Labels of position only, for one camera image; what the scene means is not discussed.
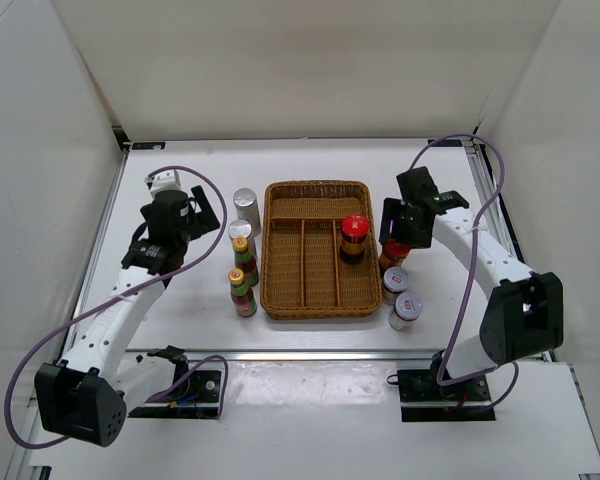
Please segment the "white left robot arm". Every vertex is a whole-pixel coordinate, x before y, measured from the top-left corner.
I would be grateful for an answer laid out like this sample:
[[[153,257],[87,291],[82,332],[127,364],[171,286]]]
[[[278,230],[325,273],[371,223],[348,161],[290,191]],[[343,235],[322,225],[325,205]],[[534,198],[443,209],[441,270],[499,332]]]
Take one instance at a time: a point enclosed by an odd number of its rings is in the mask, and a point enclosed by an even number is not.
[[[111,445],[127,414],[147,400],[178,400],[190,386],[182,350],[149,352],[129,368],[121,362],[141,321],[184,263],[190,241],[221,224],[199,186],[154,194],[121,262],[107,306],[56,364],[34,378],[45,430],[101,447]]]

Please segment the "red-lid sauce jar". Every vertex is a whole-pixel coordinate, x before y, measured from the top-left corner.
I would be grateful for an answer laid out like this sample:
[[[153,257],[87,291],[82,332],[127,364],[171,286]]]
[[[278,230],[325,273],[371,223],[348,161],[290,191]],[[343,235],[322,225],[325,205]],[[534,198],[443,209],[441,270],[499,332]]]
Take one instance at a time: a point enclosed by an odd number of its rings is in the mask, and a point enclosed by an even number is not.
[[[349,264],[360,262],[365,255],[365,242],[370,222],[363,215],[349,215],[341,222],[340,257]]]
[[[394,239],[388,240],[382,245],[378,258],[380,272],[384,273],[389,268],[401,267],[410,251],[409,245],[399,243]]]

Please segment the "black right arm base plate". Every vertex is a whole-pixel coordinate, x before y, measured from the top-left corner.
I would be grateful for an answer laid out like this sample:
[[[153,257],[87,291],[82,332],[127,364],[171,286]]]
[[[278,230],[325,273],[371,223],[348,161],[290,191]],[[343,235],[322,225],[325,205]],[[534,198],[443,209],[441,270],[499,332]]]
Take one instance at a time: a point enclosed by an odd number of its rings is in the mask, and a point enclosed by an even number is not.
[[[484,376],[441,387],[429,370],[398,370],[387,377],[398,388],[401,420],[406,423],[490,422],[496,416]]]

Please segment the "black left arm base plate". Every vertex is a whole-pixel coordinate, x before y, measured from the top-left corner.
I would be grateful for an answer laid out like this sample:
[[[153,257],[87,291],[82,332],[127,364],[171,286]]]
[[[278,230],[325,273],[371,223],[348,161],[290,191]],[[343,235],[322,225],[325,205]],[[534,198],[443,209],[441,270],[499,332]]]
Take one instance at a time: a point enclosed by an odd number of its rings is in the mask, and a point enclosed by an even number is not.
[[[134,419],[216,420],[221,415],[226,386],[221,360],[205,362],[175,392],[158,402],[141,405],[129,414]]]

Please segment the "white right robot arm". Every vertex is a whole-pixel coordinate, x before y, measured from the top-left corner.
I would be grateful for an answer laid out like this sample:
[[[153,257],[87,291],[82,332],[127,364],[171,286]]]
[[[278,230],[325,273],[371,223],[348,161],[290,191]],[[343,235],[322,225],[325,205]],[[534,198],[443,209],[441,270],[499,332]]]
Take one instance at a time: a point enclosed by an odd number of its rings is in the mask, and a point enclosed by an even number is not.
[[[564,342],[564,290],[552,272],[540,274],[510,256],[456,191],[441,192],[425,167],[398,175],[401,196],[383,203],[380,241],[412,249],[439,242],[468,271],[467,285],[488,298],[479,331],[459,342],[453,328],[429,387],[450,400],[473,378],[502,365],[560,347]]]

